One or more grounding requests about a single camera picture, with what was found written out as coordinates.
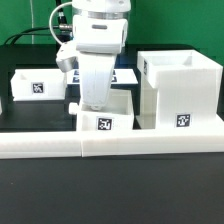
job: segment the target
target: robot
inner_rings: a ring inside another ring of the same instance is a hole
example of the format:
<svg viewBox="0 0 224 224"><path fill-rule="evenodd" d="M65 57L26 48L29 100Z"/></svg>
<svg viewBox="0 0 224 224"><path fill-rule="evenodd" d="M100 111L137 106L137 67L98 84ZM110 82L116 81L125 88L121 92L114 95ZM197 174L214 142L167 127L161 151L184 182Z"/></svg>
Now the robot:
<svg viewBox="0 0 224 224"><path fill-rule="evenodd" d="M100 110L107 103L116 56L127 38L130 0L73 0L63 5L74 9L74 39L61 43L52 32L61 44L57 65L62 72L68 72L78 62L81 101Z"/></svg>

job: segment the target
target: white bin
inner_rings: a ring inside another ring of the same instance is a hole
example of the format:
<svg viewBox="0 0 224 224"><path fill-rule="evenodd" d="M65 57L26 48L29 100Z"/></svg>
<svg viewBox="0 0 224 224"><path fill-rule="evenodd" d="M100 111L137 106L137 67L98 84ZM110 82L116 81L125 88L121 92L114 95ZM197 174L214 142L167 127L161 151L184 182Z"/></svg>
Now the white bin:
<svg viewBox="0 0 224 224"><path fill-rule="evenodd" d="M67 80L59 69L17 69L11 86L15 101L63 100Z"/></svg>
<svg viewBox="0 0 224 224"><path fill-rule="evenodd" d="M131 130L134 112L130 90L111 89L108 103L93 111L82 103L77 113L77 131Z"/></svg>
<svg viewBox="0 0 224 224"><path fill-rule="evenodd" d="M142 127L202 127L216 120L221 65L195 50L177 50L138 52L137 66Z"/></svg>

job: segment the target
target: green wall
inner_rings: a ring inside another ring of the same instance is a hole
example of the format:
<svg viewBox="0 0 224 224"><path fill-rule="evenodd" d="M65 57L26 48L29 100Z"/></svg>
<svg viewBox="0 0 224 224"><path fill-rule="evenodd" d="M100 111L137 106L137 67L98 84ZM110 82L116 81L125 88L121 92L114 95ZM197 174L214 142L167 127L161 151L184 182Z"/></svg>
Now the green wall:
<svg viewBox="0 0 224 224"><path fill-rule="evenodd" d="M54 7L54 0L33 0L34 26L47 26ZM132 8L129 43L189 44L224 65L223 0L132 0ZM30 1L1 0L0 27L0 44L30 28ZM51 37L34 40L53 42ZM18 43L31 43L31 38L23 37Z"/></svg>

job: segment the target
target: white box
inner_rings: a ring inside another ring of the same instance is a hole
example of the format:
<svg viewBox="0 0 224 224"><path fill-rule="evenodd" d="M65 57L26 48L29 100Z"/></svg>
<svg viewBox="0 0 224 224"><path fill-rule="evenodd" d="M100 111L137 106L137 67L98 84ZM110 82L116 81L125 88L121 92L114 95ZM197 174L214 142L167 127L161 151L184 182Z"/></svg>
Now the white box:
<svg viewBox="0 0 224 224"><path fill-rule="evenodd" d="M63 100L67 80L59 69L16 69L11 86L15 101Z"/></svg>
<svg viewBox="0 0 224 224"><path fill-rule="evenodd" d="M77 113L77 131L131 130L134 112L130 90L111 89L108 103L94 111L82 103Z"/></svg>
<svg viewBox="0 0 224 224"><path fill-rule="evenodd" d="M140 117L155 115L155 128L214 122L221 65L195 50L177 50L139 52L137 66L143 87Z"/></svg>

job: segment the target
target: white platform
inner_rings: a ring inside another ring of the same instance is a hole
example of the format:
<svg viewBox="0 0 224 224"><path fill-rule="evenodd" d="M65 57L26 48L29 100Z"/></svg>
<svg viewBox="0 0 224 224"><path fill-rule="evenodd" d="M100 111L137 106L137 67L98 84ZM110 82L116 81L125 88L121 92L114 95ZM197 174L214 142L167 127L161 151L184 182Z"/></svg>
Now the white platform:
<svg viewBox="0 0 224 224"><path fill-rule="evenodd" d="M0 133L0 158L224 152L224 124L198 129Z"/></svg>

